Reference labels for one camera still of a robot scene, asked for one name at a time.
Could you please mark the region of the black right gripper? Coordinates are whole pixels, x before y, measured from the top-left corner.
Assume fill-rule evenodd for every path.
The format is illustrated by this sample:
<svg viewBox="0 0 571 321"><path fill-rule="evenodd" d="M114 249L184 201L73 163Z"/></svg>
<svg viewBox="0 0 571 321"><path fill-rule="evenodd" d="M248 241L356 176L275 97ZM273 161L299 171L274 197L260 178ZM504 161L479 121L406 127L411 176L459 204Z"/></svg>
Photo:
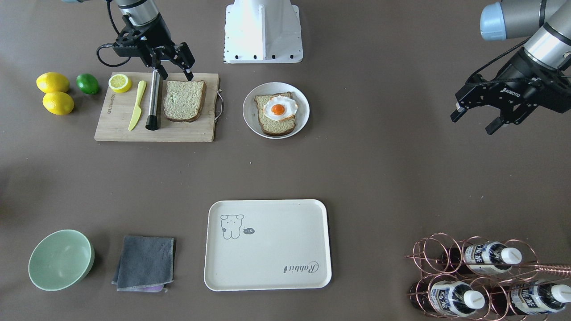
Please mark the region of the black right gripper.
<svg viewBox="0 0 571 321"><path fill-rule="evenodd" d="M126 26L112 44L115 53L120 57L139 57L146 66L157 71L161 79L165 81L169 74L162 65L162 61L169 60L178 65L184 72L188 81L192 81L194 75L191 71L195 58L187 43L176 45L171 37L161 14L157 15L149 23L135 26L130 22L130 16L124 14L122 20Z"/></svg>

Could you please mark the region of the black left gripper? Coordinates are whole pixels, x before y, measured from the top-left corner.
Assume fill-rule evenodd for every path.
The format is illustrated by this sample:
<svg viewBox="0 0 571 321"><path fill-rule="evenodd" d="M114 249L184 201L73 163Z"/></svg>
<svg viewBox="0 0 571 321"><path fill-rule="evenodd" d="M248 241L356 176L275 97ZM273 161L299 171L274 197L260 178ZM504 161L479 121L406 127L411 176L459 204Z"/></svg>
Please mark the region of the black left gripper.
<svg viewBox="0 0 571 321"><path fill-rule="evenodd" d="M500 110L500 115L485 128L491 136L513 123L516 117L527 117L536 107L559 113L570 110L570 79L562 71L533 61L524 49L518 49L492 80L480 75L489 65L491 63L470 75L455 94L457 103L450 115L453 123L470 108L492 106Z"/></svg>

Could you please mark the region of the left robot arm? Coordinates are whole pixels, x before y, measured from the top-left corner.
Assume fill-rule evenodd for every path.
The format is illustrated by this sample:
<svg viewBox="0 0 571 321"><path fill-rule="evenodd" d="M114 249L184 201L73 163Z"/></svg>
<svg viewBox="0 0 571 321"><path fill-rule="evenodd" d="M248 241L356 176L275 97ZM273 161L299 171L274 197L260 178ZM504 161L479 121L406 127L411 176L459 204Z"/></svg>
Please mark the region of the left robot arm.
<svg viewBox="0 0 571 321"><path fill-rule="evenodd" d="M524 40L514 56L486 80L475 71L455 94L456 122L469 109L492 106L500 115L488 124L492 135L502 126L520 124L538 106L564 113L571 105L571 3L568 0L500 0L483 9L480 33L486 41Z"/></svg>

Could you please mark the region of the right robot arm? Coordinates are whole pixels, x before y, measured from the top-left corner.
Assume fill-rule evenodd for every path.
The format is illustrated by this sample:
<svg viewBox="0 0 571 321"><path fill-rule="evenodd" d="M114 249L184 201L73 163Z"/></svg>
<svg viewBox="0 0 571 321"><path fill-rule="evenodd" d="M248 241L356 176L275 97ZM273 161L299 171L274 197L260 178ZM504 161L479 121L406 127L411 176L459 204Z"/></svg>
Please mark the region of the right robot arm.
<svg viewBox="0 0 571 321"><path fill-rule="evenodd" d="M161 65L162 61L171 61L183 70L188 81L192 81L191 68L195 63L187 43L176 45L166 26L161 13L153 0L118 0L118 8L122 12L122 20L126 26L116 31L116 41L105 43L98 47L96 56L98 60L108 67L119 67L127 63L132 57L139 57L145 66L152 67L162 79L168 78L168 73ZM119 57L127 60L119 64L108 64L102 60L99 51L103 48L112 48Z"/></svg>

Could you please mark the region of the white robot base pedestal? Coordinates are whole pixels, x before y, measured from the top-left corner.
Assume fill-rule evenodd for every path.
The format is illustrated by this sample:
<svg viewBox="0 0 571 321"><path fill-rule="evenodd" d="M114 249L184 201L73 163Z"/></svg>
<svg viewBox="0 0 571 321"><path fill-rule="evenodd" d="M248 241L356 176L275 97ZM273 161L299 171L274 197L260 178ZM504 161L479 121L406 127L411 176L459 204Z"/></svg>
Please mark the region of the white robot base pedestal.
<svg viewBox="0 0 571 321"><path fill-rule="evenodd" d="M235 0L226 7L223 61L299 63L304 57L298 6L289 0Z"/></svg>

